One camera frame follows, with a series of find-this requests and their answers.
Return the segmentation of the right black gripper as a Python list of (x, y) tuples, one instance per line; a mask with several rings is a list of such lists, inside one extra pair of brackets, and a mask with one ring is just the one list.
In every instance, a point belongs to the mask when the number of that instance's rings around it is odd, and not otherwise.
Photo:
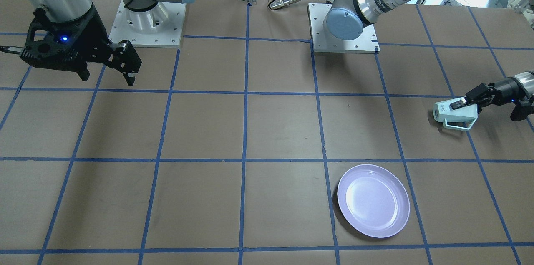
[(69, 22), (52, 22), (42, 7), (34, 10), (25, 45), (19, 57), (35, 68), (74, 69), (82, 81), (91, 73), (87, 62), (105, 64), (122, 73), (133, 86), (141, 58), (131, 41), (112, 43), (96, 7)]

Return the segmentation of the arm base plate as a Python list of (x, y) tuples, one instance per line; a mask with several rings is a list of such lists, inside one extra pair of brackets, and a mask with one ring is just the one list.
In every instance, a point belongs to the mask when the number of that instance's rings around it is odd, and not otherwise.
[(133, 12), (119, 4), (109, 39), (128, 40), (136, 48), (179, 48), (187, 4), (159, 2), (152, 10)]
[(373, 25), (365, 27), (356, 39), (336, 38), (327, 29), (326, 17), (331, 4), (308, 4), (313, 51), (317, 53), (379, 53), (381, 51)]

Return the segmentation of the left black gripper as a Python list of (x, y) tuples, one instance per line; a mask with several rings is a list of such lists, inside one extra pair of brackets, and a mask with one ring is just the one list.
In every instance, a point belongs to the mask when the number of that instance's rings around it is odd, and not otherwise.
[(489, 105), (502, 106), (508, 103), (515, 105), (510, 119), (526, 120), (534, 112), (533, 108), (533, 77), (507, 77), (494, 83), (481, 83), (465, 94), (457, 102), (451, 103), (454, 110), (465, 106), (478, 105), (480, 111)]

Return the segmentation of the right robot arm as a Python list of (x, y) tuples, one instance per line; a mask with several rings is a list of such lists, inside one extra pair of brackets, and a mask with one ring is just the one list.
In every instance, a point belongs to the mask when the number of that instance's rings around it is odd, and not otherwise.
[[(30, 0), (33, 20), (23, 47), (2, 46), (34, 68), (77, 73), (87, 81), (88, 62), (102, 63), (122, 73), (129, 86), (141, 69), (132, 41), (117, 44), (108, 37), (92, 0)], [(190, 4), (195, 0), (122, 0), (126, 21), (138, 33), (162, 29), (169, 20), (164, 3)]]

